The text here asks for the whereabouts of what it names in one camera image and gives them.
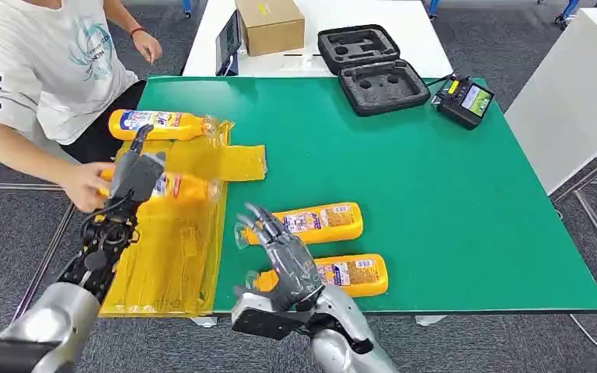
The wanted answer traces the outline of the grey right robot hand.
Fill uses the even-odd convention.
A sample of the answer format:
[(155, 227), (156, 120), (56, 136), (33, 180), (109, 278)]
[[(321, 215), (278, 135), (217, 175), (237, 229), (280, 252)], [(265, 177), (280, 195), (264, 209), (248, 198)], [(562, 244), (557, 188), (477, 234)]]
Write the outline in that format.
[(235, 286), (235, 294), (241, 296), (251, 293), (263, 296), (270, 299), (273, 306), (281, 311), (310, 310), (314, 298), (319, 296), (324, 285), (306, 244), (263, 207), (249, 202), (245, 203), (245, 207), (254, 217), (238, 214), (237, 218), (239, 222), (251, 228), (258, 238), (278, 277), (278, 282), (270, 291)]

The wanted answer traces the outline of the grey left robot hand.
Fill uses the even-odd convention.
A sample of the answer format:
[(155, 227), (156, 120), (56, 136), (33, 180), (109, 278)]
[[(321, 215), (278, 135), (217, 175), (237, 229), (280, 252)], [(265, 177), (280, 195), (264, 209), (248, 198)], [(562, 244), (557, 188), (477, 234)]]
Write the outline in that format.
[(142, 151), (153, 129), (151, 124), (139, 128), (128, 150), (116, 162), (106, 200), (108, 207), (125, 199), (132, 203), (143, 203), (151, 197), (166, 164), (165, 152)]

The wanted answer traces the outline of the person's left hand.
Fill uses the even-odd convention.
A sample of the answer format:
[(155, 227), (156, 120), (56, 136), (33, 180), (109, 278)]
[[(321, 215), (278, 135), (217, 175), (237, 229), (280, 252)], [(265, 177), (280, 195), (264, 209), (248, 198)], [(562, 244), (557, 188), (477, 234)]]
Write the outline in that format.
[(156, 38), (142, 28), (134, 30), (131, 34), (139, 53), (149, 63), (154, 64), (162, 56), (162, 47)]

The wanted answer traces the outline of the person's right hand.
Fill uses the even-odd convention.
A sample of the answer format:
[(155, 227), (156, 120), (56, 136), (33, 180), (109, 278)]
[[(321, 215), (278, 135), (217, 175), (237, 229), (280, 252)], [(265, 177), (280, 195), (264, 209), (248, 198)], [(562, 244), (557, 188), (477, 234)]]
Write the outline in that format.
[(69, 166), (58, 184), (80, 211), (89, 213), (103, 207), (106, 198), (100, 192), (110, 188), (110, 181), (104, 179), (102, 173), (114, 169), (112, 162)]

